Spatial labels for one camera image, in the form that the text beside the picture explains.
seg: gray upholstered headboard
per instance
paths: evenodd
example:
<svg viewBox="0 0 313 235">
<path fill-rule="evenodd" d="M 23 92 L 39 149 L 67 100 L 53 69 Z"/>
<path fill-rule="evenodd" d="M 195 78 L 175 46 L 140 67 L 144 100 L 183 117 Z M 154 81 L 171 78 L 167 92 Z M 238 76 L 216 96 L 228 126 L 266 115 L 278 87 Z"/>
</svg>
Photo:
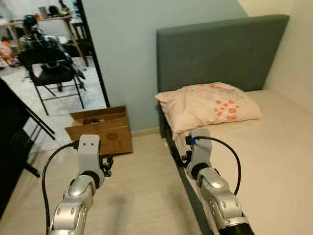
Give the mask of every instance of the gray upholstered headboard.
<svg viewBox="0 0 313 235">
<path fill-rule="evenodd" d="M 288 20 L 270 15 L 157 30 L 158 92 L 218 81 L 261 90 Z M 160 115 L 163 137 L 164 120 Z"/>
</svg>

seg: white wall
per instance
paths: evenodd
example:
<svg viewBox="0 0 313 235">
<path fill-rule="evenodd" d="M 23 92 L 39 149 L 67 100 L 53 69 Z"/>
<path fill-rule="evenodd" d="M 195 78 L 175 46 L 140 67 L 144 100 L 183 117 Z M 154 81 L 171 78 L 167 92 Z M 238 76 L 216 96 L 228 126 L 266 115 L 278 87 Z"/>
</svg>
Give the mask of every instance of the white wall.
<svg viewBox="0 0 313 235">
<path fill-rule="evenodd" d="M 58 0 L 3 0 L 6 1 L 9 8 L 12 10 L 15 19 L 22 19 L 24 15 L 39 13 L 39 7 L 45 6 L 47 12 L 49 12 L 49 6 L 55 5 L 61 9 Z M 67 5 L 73 11 L 72 0 L 64 0 Z M 57 35 L 57 36 L 68 36 L 67 29 L 62 21 L 48 21 L 39 23 L 39 27 L 44 31 L 45 34 Z"/>
<path fill-rule="evenodd" d="M 132 130 L 158 126 L 158 28 L 246 17 L 237 0 L 83 0 L 112 106 L 127 104 Z"/>
<path fill-rule="evenodd" d="M 313 0 L 240 0 L 249 16 L 288 14 L 265 89 L 313 111 Z"/>
</svg>

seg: cardboard box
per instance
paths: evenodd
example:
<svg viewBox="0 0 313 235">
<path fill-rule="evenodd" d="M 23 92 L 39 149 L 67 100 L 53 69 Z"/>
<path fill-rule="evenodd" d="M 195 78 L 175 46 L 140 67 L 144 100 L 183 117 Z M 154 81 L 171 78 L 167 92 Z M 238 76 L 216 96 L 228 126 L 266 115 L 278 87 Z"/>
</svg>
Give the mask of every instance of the cardboard box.
<svg viewBox="0 0 313 235">
<path fill-rule="evenodd" d="M 79 140 L 82 134 L 96 134 L 101 139 L 100 156 L 133 151 L 126 106 L 83 111 L 70 115 L 73 118 L 73 124 L 65 129 L 73 141 Z"/>
</svg>

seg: white bed sheet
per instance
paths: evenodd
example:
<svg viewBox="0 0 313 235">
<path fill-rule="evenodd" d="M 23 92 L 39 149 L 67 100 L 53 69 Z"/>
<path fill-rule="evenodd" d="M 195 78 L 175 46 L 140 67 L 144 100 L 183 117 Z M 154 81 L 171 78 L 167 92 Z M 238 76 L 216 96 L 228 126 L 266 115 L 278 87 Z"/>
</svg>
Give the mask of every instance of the white bed sheet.
<svg viewBox="0 0 313 235">
<path fill-rule="evenodd" d="M 260 106 L 260 120 L 206 127 L 239 155 L 238 197 L 244 213 L 257 235 L 313 234 L 312 115 L 270 91 L 249 95 Z M 183 144 L 187 134 L 175 140 L 181 155 L 188 149 Z M 211 162 L 234 190 L 237 167 L 231 153 L 213 143 Z"/>
</svg>

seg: pink pillowcase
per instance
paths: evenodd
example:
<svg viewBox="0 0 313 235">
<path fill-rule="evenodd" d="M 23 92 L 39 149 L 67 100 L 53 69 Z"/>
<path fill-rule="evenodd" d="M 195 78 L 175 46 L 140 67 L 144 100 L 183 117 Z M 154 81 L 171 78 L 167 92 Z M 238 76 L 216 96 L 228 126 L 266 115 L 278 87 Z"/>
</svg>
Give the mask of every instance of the pink pillowcase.
<svg viewBox="0 0 313 235">
<path fill-rule="evenodd" d="M 215 82 L 157 94 L 173 139 L 179 133 L 221 122 L 259 119 L 258 105 L 243 91 Z"/>
</svg>

